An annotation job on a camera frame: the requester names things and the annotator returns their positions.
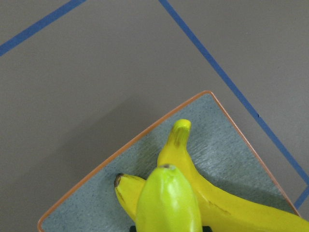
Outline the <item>grey square plate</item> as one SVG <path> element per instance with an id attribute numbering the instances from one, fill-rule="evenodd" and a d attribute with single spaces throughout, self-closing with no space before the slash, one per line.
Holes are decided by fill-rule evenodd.
<path id="1" fill-rule="evenodd" d="M 212 92 L 201 92 L 163 116 L 108 157 L 39 220 L 40 232 L 127 232 L 133 221 L 113 189 L 118 173 L 146 178 L 170 129 L 191 121 L 187 149 L 198 171 L 230 193 L 297 213 L 272 173 Z"/>

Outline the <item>yellow banana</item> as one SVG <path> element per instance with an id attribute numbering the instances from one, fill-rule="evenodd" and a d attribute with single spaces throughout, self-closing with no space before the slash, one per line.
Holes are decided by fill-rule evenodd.
<path id="1" fill-rule="evenodd" d="M 157 158 L 157 165 L 175 165 L 190 182 L 203 226 L 214 232 L 307 232 L 305 219 L 230 194 L 205 179 L 187 151 L 191 122 L 177 120 Z"/>
<path id="2" fill-rule="evenodd" d="M 202 222 L 194 191 L 172 164 L 155 168 L 137 203 L 138 232 L 201 232 Z"/>
<path id="3" fill-rule="evenodd" d="M 133 221 L 136 220 L 137 203 L 145 183 L 146 180 L 141 177 L 124 173 L 117 174 L 114 179 L 116 197 Z"/>

